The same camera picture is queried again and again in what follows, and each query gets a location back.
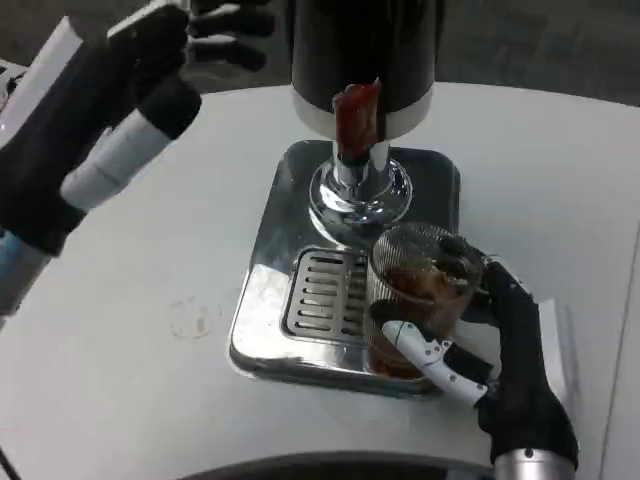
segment round table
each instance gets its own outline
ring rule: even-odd
[[[434,88],[427,119],[395,144],[451,158],[461,233],[567,306],[579,478],[596,479],[636,249],[640,110]],[[276,164],[308,138],[318,137],[288,87],[207,95],[186,134],[71,236],[0,335],[0,444],[25,479],[173,480],[324,451],[489,467],[474,412],[443,397],[277,383],[231,364],[229,327]],[[204,335],[176,334],[196,319]]]

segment metal grate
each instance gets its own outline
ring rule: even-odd
[[[297,337],[364,344],[367,258],[337,250],[306,250],[298,261],[285,327]]]

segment gray carpet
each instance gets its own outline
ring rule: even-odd
[[[106,28],[144,3],[0,0],[0,58],[28,64],[63,14]],[[281,17],[283,6],[271,8]],[[204,91],[287,83],[282,21],[261,44],[269,64],[257,75],[209,68],[190,77]],[[640,0],[449,0],[437,75],[640,105],[639,58]]]

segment glass cup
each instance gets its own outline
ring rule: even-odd
[[[480,255],[463,238],[426,223],[401,223],[375,242],[367,268],[363,324],[369,367],[381,374],[420,378],[378,327],[405,320],[447,337],[482,278]]]

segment black cable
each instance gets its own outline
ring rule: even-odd
[[[7,456],[4,454],[2,447],[0,447],[0,466],[4,469],[4,472],[7,474],[7,477],[9,477],[9,480],[22,480],[20,478],[20,475],[18,475],[18,472],[16,472],[15,468],[13,468],[13,465],[11,465],[11,462],[9,461]]]

